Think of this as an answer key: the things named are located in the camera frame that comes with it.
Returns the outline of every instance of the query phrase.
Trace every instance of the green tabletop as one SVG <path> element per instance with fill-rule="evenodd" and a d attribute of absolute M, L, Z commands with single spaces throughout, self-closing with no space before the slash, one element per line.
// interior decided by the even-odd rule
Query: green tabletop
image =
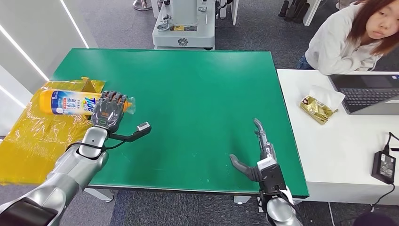
<path fill-rule="evenodd" d="M 229 158 L 259 160 L 256 117 L 291 193 L 308 195 L 270 52 L 72 49 L 53 80 L 82 76 L 136 98 L 136 113 L 124 115 L 118 134 L 145 121 L 152 126 L 149 135 L 110 150 L 92 186 L 258 193 L 258 183 Z"/>

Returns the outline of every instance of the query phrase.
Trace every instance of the floor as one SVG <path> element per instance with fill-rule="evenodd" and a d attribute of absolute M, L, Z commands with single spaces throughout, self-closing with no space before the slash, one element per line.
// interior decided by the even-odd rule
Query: floor
<path fill-rule="evenodd" d="M 294 68 L 318 27 L 336 11 L 335 0 L 324 0 L 310 26 L 287 23 L 277 17 L 282 0 L 241 1 L 237 24 L 231 14 L 218 20 L 215 30 L 217 50 L 268 50 L 276 68 Z M 154 48 L 152 12 L 132 8 L 131 0 L 81 0 L 80 10 L 100 48 Z M 378 71 L 397 71 L 399 49 L 377 63 Z M 0 203 L 8 202 L 33 186 L 0 186 Z M 369 205 L 332 203 L 335 225 L 358 216 Z M 305 226 L 332 225 L 328 204 L 303 202 L 298 205 Z M 399 223 L 397 206 L 379 206 Z M 342 225 L 351 225 L 345 220 Z M 111 203 L 87 193 L 75 197 L 61 226 L 157 226 L 157 225 L 267 225 L 257 212 L 255 199 L 241 206 L 231 196 L 119 191 Z"/>

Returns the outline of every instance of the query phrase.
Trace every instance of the silver robotic arm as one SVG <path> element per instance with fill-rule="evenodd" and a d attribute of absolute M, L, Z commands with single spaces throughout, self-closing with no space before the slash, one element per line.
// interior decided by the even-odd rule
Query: silver robotic arm
<path fill-rule="evenodd" d="M 249 167 L 231 154 L 231 163 L 250 180 L 259 182 L 261 207 L 273 226 L 303 226 L 296 218 L 292 195 L 277 163 L 273 145 L 267 140 L 261 122 L 255 118 L 254 123 L 258 129 L 255 130 L 255 134 L 261 149 L 260 161 L 256 166 Z"/>
<path fill-rule="evenodd" d="M 0 206 L 1 226 L 57 226 L 74 196 L 84 190 L 98 171 L 107 163 L 107 149 L 148 134 L 151 126 L 146 122 L 131 136 L 116 135 L 123 117 L 123 104 L 127 96 L 113 91 L 103 92 L 92 115 L 93 127 L 86 131 L 82 142 L 69 145 L 57 160 L 46 181 L 29 193 Z M 108 138 L 121 140 L 106 148 Z"/>

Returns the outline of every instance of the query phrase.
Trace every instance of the white wall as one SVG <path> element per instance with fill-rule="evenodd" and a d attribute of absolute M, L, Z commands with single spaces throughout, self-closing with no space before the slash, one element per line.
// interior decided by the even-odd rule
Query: white wall
<path fill-rule="evenodd" d="M 29 103 L 32 93 L 11 76 L 1 65 L 0 78 L 1 87 L 7 87 L 7 92 L 21 102 L 21 104 L 26 106 Z M 24 108 L 6 95 L 4 91 L 0 91 L 0 99 L 2 105 L 2 107 L 0 107 L 0 136 L 4 136 L 12 128 Z"/>
<path fill-rule="evenodd" d="M 87 45 L 97 48 L 75 0 L 64 2 Z M 63 7 L 62 0 L 0 0 L 0 25 L 50 79 L 70 49 L 86 47 Z M 30 99 L 28 93 L 32 95 L 45 82 L 0 32 L 0 85 L 26 104 Z M 1 90 L 0 98 L 6 104 L 2 106 L 7 106 L 0 108 L 1 136 L 11 129 L 22 108 Z"/>

